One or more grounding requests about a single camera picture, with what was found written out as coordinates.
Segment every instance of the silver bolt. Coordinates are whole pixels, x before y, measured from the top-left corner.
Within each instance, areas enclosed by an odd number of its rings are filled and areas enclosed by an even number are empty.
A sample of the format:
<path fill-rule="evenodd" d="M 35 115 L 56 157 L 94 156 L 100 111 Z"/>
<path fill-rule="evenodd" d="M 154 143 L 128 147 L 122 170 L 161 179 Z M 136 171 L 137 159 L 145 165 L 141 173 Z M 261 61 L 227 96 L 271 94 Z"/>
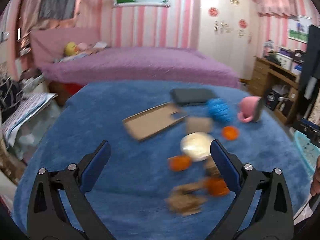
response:
<path fill-rule="evenodd" d="M 251 164 L 247 163 L 244 165 L 244 168 L 247 170 L 247 171 L 252 171 L 253 167 Z"/>
<path fill-rule="evenodd" d="M 45 168 L 41 168 L 41 169 L 39 169 L 39 174 L 44 174 L 45 173 Z"/>
<path fill-rule="evenodd" d="M 76 169 L 76 167 L 77 167 L 77 165 L 75 165 L 75 164 L 70 164 L 70 165 L 68 166 L 68 170 L 69 170 L 69 171 L 74 171 L 74 170 Z"/>
<path fill-rule="evenodd" d="M 279 169 L 279 168 L 275 168 L 275 173 L 278 174 L 278 175 L 280 175 L 280 174 L 282 173 L 282 171 L 281 171 L 281 169 Z"/>

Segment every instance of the orange ball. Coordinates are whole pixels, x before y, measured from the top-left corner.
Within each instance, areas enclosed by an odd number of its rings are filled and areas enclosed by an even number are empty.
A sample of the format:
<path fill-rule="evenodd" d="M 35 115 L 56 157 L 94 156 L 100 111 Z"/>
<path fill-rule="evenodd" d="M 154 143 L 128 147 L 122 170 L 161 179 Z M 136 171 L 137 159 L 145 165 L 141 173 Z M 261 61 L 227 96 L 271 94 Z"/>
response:
<path fill-rule="evenodd" d="M 207 178 L 204 185 L 211 196 L 221 197 L 230 192 L 223 178 Z"/>
<path fill-rule="evenodd" d="M 227 140 L 235 140 L 239 136 L 239 130 L 234 126 L 226 126 L 222 129 L 222 136 Z"/>
<path fill-rule="evenodd" d="M 192 160 L 187 155 L 179 155 L 168 159 L 172 171 L 183 171 L 191 166 Z"/>

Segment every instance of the blue ball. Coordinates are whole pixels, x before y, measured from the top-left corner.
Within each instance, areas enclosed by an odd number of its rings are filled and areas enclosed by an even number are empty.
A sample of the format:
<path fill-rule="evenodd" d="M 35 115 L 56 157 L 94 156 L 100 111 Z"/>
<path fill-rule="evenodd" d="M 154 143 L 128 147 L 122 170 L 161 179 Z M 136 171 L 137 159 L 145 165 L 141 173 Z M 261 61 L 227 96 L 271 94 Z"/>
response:
<path fill-rule="evenodd" d="M 221 98 L 214 98 L 207 101 L 209 116 L 219 122 L 230 122 L 231 111 L 228 105 Z"/>

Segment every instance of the red round sticker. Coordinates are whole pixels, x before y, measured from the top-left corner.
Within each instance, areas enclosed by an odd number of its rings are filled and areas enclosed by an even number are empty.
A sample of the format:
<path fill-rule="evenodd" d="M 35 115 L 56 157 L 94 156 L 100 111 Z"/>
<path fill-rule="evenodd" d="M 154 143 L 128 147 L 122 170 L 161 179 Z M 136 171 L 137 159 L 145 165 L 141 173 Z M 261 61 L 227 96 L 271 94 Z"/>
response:
<path fill-rule="evenodd" d="M 218 13 L 219 13 L 219 11 L 218 11 L 218 9 L 215 8 L 215 7 L 212 7 L 212 8 L 209 9 L 209 15 L 210 15 L 210 16 L 217 16 Z"/>
<path fill-rule="evenodd" d="M 245 29 L 247 27 L 247 23 L 244 19 L 239 21 L 239 26 L 243 29 Z"/>

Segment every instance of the yellow duck toy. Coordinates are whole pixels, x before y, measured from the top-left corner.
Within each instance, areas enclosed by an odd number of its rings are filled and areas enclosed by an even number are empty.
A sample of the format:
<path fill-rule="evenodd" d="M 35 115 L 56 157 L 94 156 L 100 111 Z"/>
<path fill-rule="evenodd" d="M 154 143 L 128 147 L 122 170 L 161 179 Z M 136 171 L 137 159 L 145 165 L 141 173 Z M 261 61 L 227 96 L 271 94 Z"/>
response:
<path fill-rule="evenodd" d="M 67 57 L 77 55 L 79 53 L 79 49 L 74 42 L 69 42 L 64 48 L 64 55 Z"/>

